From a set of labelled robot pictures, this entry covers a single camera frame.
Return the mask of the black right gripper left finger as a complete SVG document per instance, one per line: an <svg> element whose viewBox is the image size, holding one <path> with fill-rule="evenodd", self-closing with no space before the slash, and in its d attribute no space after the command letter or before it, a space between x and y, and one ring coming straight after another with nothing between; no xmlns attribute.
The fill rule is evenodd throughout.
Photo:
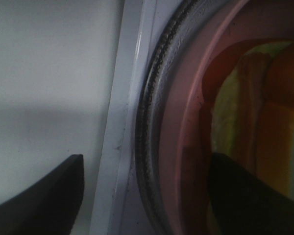
<svg viewBox="0 0 294 235"><path fill-rule="evenodd" d="M71 155L41 180L0 204L0 235L69 235L84 187L84 157Z"/></svg>

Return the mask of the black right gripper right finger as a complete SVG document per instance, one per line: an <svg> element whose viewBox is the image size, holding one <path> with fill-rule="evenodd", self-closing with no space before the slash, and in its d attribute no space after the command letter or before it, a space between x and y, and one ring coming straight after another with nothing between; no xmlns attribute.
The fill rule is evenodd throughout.
<svg viewBox="0 0 294 235"><path fill-rule="evenodd" d="M208 194L223 235L294 235L294 201L213 153Z"/></svg>

